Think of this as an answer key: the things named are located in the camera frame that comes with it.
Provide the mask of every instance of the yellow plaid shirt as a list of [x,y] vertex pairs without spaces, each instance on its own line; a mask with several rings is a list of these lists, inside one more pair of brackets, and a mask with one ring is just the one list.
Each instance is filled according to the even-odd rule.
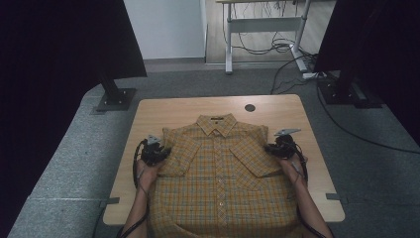
[[232,114],[163,129],[172,150],[151,194],[151,235],[301,237],[292,186],[263,149],[267,131]]

